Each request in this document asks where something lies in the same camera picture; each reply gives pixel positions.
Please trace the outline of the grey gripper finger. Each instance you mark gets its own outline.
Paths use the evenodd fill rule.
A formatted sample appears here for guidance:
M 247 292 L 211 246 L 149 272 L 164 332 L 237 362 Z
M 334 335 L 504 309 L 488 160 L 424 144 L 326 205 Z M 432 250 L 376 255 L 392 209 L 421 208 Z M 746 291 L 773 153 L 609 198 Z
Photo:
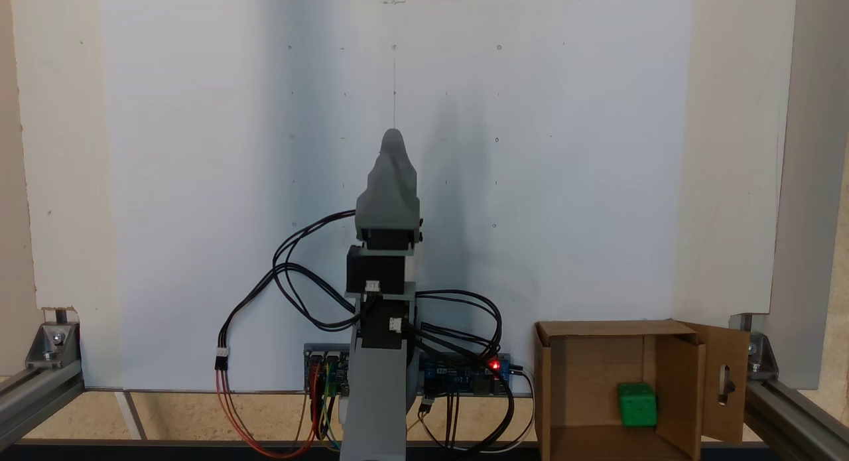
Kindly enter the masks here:
M 404 199 L 418 199 L 417 171 L 407 154 L 399 129 L 388 129 L 383 135 L 378 157 L 367 177 L 366 188 L 358 199 L 365 200 L 390 190 L 397 191 Z

